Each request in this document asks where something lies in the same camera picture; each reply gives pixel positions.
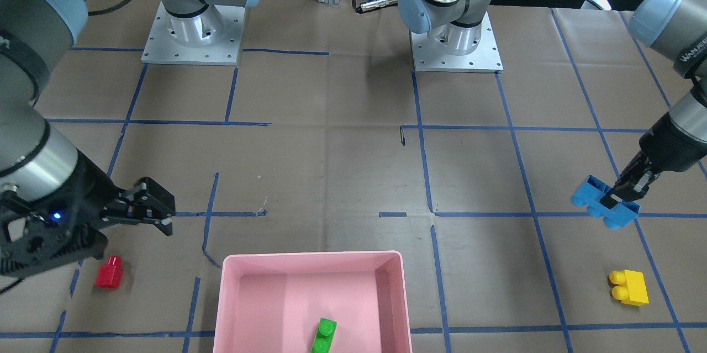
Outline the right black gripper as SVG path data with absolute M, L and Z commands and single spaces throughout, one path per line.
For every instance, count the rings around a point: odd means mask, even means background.
M 126 205 L 107 207 L 119 196 Z M 83 152 L 68 180 L 28 207 L 18 214 L 2 205 L 3 277 L 32 277 L 89 257 L 103 259 L 106 223 L 154 225 L 173 235 L 171 192 L 151 177 L 124 191 Z

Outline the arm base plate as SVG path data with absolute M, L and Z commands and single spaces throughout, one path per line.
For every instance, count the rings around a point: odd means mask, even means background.
M 237 66 L 246 8 L 210 6 L 201 15 L 177 18 L 162 4 L 144 46 L 145 64 Z
M 410 33 L 415 71 L 500 73 L 504 70 L 488 13 L 479 25 L 451 23 L 425 34 Z

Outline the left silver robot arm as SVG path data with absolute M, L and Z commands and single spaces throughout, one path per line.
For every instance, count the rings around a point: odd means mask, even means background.
M 634 11 L 631 36 L 672 61 L 692 87 L 641 137 L 636 156 L 601 197 L 604 207 L 642 199 L 662 173 L 684 172 L 705 157 L 705 18 L 705 0 L 643 0 Z

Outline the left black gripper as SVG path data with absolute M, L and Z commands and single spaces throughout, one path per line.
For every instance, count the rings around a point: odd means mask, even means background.
M 644 156 L 633 157 L 599 204 L 612 209 L 643 199 L 659 172 L 684 172 L 706 154 L 706 144 L 679 129 L 668 112 L 639 139 L 639 147 Z M 652 172 L 647 172 L 647 162 Z

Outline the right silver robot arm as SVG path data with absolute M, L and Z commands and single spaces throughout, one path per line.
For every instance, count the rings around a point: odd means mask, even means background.
M 117 187 L 33 107 L 86 25 L 84 0 L 2 0 L 2 276 L 18 280 L 88 257 L 103 229 L 173 233 L 175 198 L 152 178 Z

